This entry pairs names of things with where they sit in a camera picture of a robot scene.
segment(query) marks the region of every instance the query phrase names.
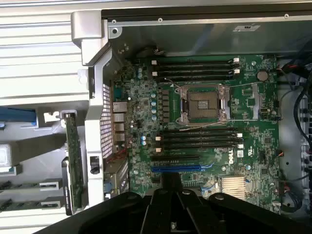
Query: heatsink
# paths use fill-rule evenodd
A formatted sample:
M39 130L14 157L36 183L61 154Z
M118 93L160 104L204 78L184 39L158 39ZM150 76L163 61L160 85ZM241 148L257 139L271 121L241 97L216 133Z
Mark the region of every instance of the heatsink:
M225 176L221 179L222 192L246 200L246 179L244 176Z

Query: screw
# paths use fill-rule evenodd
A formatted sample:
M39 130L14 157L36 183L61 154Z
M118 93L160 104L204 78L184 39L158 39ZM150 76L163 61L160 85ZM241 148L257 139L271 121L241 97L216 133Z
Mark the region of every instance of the screw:
M224 200L224 196L222 196L221 194L216 195L215 198L220 201Z
M182 192L184 195L190 195L191 194L191 192L190 191L188 191L188 190L183 190L183 192Z

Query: perforated metal panel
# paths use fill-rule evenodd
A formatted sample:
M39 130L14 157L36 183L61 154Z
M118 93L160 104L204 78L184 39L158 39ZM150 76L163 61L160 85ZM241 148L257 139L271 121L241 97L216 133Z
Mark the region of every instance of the perforated metal panel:
M102 156L107 158L113 152L113 134L110 87L105 84L103 84L103 112L100 125Z

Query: black cable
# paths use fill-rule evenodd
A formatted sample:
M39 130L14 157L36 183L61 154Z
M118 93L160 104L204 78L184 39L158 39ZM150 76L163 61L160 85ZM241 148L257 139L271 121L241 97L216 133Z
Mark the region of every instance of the black cable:
M282 204L281 210L287 213L294 213L302 207L302 200L292 191L285 192L286 195L289 195L293 201L294 207L285 206Z
M307 177L309 176L309 174L307 174L307 175L304 175L304 176L299 177L299 178L296 178L296 179L286 179L286 180L285 180L285 179L280 179L280 178L274 177L274 176L271 174L271 172L270 172L270 166L272 166L274 160L275 160L277 157L278 157L278 155L275 155L274 157L272 157L272 159L269 161L268 167L267 167L269 176L270 176L272 179L276 180L277 182L281 182L281 183L291 183L291 182L296 182L296 181L303 180L303 179L305 179L305 178L307 178Z
M294 107L293 107L293 118L294 121L296 123L296 126L299 130L299 132L301 133L301 135L307 140L308 144L309 144L309 148L310 150L312 150L312 141L307 137L307 135L303 132L301 125L300 125L300 121L299 121L299 117L298 117L298 109L299 109L299 104L303 98L303 96L305 95L305 93L307 92L307 89L309 87L309 83L310 83L310 78L311 75L309 76L309 79L307 79L306 85L304 86L304 88L302 89L302 91L300 92L299 96L297 97L295 103L294 103Z
M293 90L294 90L294 87L293 87L293 85L292 85L291 80L290 80L289 77L288 77L288 74L286 74L286 73L283 71L283 69L281 69L281 68L277 68L277 70L282 72L282 74L284 75L285 79L287 80L287 83L289 84L290 89L293 91Z

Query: ram slot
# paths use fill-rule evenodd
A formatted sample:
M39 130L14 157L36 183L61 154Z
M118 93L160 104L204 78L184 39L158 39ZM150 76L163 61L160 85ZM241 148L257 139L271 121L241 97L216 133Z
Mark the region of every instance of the ram slot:
M232 72L205 72L205 73L181 73L181 74L170 74L167 76L158 77L159 82L168 82L171 79L175 82L185 82L185 81L223 81L231 80L234 75Z
M217 138L215 136L193 136L191 138L169 138L166 139L164 138L162 140L163 145L168 145L168 144L174 144L174 143L191 143L191 142L220 142L220 141L237 141L239 140L234 137L234 136L223 136L220 138Z
M189 130L189 131L164 131L162 136L164 138L182 138L182 137L216 137L216 136L236 136L237 128L220 128L209 130Z
M236 68L239 67L239 61L237 59L230 60L215 60L215 61L206 61L206 62L188 62L188 63L165 63L161 62L155 66L156 70L164 69L178 69L178 68L196 68L196 67L207 67L207 68Z
M180 150L180 149L195 149L195 148L223 148L236 147L238 141L219 141L219 142L195 142L195 143L174 143L166 145L164 150Z

